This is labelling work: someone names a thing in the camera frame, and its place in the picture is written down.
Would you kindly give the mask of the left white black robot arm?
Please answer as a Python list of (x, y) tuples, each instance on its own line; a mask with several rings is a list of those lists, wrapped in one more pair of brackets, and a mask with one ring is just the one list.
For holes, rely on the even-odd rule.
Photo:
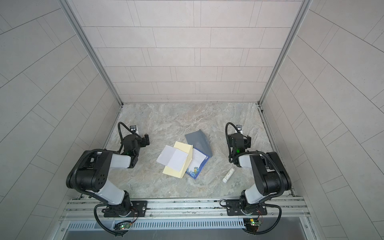
[(144, 217), (146, 201), (131, 201), (127, 191), (108, 178), (111, 169), (132, 169), (139, 160), (140, 149), (150, 144), (149, 135), (135, 134), (122, 139), (119, 151), (95, 149), (84, 151), (69, 173), (66, 185), (81, 194), (99, 200), (105, 218)]

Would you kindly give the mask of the white glue stick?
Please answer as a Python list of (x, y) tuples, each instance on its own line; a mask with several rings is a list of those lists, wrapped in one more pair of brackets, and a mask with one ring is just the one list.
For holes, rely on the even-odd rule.
[(232, 175), (234, 174), (234, 172), (236, 171), (236, 169), (234, 167), (231, 167), (229, 169), (229, 171), (227, 172), (227, 174), (224, 176), (224, 178), (222, 179), (222, 181), (224, 183), (227, 183), (229, 181), (229, 179), (232, 177)]

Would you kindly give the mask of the yellow paper envelope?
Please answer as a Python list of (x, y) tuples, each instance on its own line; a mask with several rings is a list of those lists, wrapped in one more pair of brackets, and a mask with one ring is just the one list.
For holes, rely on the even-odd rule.
[(166, 145), (159, 163), (165, 164), (163, 174), (181, 179), (192, 161), (193, 145), (175, 142), (174, 146)]

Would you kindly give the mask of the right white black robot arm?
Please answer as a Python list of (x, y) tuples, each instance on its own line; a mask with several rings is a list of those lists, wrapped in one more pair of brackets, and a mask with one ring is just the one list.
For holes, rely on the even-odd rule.
[(239, 168), (250, 168), (254, 184), (242, 191), (238, 206), (245, 215), (258, 212), (266, 201), (281, 196), (292, 187), (290, 177), (276, 152), (249, 151), (252, 143), (233, 123), (225, 126), (229, 162)]

